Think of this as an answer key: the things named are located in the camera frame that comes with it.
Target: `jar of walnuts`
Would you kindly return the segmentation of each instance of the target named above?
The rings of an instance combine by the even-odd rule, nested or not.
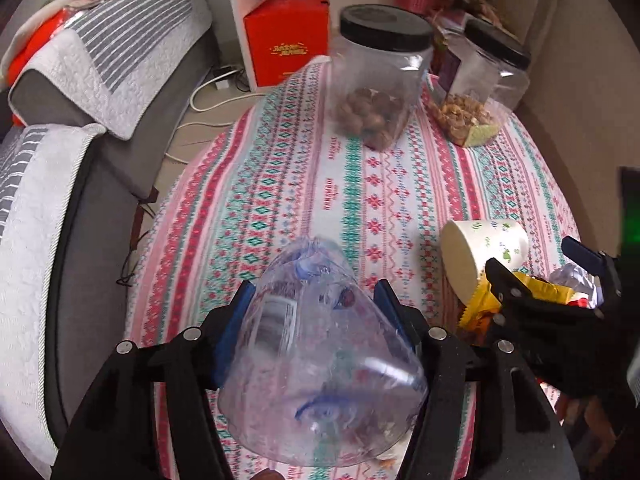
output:
[[[432,43],[431,25],[416,14],[383,5],[345,7],[331,49],[332,129],[377,151],[395,143],[418,103]]]
[[[446,40],[427,108],[452,142],[479,146],[499,133],[527,90],[531,58],[515,38],[477,18]]]

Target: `silver bolt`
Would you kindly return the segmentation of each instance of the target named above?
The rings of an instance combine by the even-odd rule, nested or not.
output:
[[[501,352],[510,354],[511,352],[513,352],[513,343],[511,341],[507,341],[506,339],[500,339],[500,341],[498,341],[498,348]]]
[[[447,331],[439,326],[434,326],[429,329],[429,337],[431,339],[437,339],[438,341],[442,341],[447,336]]]
[[[494,314],[494,323],[496,325],[504,326],[506,322],[507,320],[504,319],[504,316],[502,314]]]
[[[116,346],[116,352],[118,354],[128,354],[133,350],[133,343],[131,341],[120,341]]]
[[[197,326],[192,326],[182,333],[182,337],[185,338],[187,341],[196,341],[196,339],[199,338],[201,335],[202,335],[202,332]]]

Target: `yellow snack package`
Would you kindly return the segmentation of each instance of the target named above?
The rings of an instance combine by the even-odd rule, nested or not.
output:
[[[574,290],[568,286],[543,282],[522,272],[515,271],[513,274],[524,283],[536,300],[567,304],[574,295]],[[484,335],[492,316],[500,312],[501,307],[500,301],[491,293],[491,284],[483,272],[458,326],[469,332]]]

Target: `gray sofa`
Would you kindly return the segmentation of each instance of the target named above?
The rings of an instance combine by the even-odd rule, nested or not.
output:
[[[95,374],[122,339],[127,288],[117,285],[138,203],[146,200],[191,91],[219,49],[212,30],[188,51],[141,118],[131,140],[95,139],[76,180],[49,287],[45,409],[59,446]],[[14,88],[29,124],[95,122],[37,72]],[[0,424],[0,478],[39,478]]]

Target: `white cable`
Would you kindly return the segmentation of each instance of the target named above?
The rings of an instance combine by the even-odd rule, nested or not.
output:
[[[222,102],[219,102],[213,106],[210,106],[209,108],[196,108],[196,105],[193,103],[196,94],[202,90],[205,86],[210,85],[211,83],[215,83],[216,81],[220,81],[221,79],[227,78],[230,75],[233,75],[237,72],[240,72],[239,69],[235,69],[232,70],[231,72],[227,72],[223,75],[214,77],[213,79],[210,79],[209,81],[207,81],[206,83],[201,84],[200,86],[198,86],[193,93],[191,94],[191,97],[189,98],[189,106],[191,107],[192,110],[194,110],[195,112],[201,113],[201,112],[208,112],[210,110],[213,110],[214,108],[218,108],[219,106],[222,105],[226,105],[232,101],[238,101],[240,99],[247,99],[248,97],[260,97],[260,96],[265,96],[266,94],[245,94],[245,95],[241,95],[238,97],[232,97],[231,99],[225,99]],[[231,126],[232,124],[234,124],[233,122],[230,123],[218,123],[218,124],[214,124],[214,123],[204,123],[202,121],[191,121],[190,123],[184,123],[181,124],[180,126],[178,126],[176,128],[176,130],[179,130],[180,128],[184,128],[185,126],[191,126],[193,124],[200,124],[201,126],[209,126],[210,128],[226,128],[227,126]],[[170,160],[173,160],[174,162],[179,162],[180,164],[188,164],[189,161],[188,160],[183,160],[181,158],[178,158],[176,156],[173,156],[171,153],[169,152],[164,152],[164,156]]]

